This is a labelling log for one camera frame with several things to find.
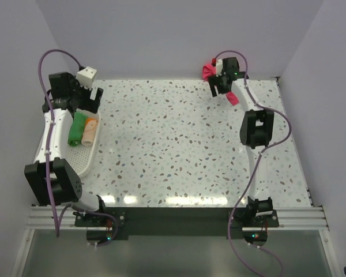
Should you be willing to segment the pink towel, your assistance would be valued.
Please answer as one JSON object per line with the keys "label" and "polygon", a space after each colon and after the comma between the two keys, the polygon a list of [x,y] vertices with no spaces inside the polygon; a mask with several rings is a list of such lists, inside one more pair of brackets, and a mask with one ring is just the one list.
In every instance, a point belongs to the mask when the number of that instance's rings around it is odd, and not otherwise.
{"label": "pink towel", "polygon": [[[205,80],[205,81],[208,81],[208,78],[209,77],[212,77],[216,74],[216,69],[215,67],[211,64],[211,63],[207,63],[203,66],[202,68],[202,78]],[[233,93],[233,92],[227,92],[225,94],[227,100],[233,105],[237,105],[239,104],[239,100],[237,98],[237,96]]]}

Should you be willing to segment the green towel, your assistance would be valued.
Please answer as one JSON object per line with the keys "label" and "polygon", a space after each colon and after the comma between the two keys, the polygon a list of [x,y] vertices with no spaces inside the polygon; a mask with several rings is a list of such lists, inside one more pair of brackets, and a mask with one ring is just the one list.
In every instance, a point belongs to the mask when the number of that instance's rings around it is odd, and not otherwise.
{"label": "green towel", "polygon": [[68,144],[71,147],[76,147],[81,144],[81,140],[84,133],[87,116],[81,112],[75,112],[73,123],[69,130]]}

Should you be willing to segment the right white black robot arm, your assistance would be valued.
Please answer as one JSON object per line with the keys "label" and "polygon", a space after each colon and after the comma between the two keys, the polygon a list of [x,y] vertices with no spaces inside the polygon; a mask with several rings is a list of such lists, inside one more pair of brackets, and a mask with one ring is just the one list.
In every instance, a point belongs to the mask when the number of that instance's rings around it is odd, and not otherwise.
{"label": "right white black robot arm", "polygon": [[244,110],[240,127],[240,142],[246,147],[251,176],[246,189],[247,205],[246,222],[257,227],[266,216],[273,212],[273,203],[265,176],[266,166],[260,165],[260,152],[272,140],[274,112],[262,108],[258,98],[247,83],[246,72],[240,71],[239,62],[235,57],[211,61],[214,75],[208,77],[212,96],[233,92]]}

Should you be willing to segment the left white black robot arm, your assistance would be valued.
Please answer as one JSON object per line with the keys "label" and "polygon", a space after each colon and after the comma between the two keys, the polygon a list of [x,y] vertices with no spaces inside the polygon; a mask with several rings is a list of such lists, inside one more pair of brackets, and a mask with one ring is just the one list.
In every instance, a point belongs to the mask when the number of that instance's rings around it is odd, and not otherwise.
{"label": "left white black robot arm", "polygon": [[[100,133],[103,90],[91,97],[97,71],[89,66],[72,75],[68,72],[51,74],[51,89],[42,106],[44,132],[33,163],[25,166],[25,177],[40,205],[73,204],[76,209],[89,211],[88,220],[94,226],[107,222],[108,212],[100,196],[83,192],[81,177],[87,175]],[[81,143],[71,149],[68,143],[76,114],[86,116],[81,131]]]}

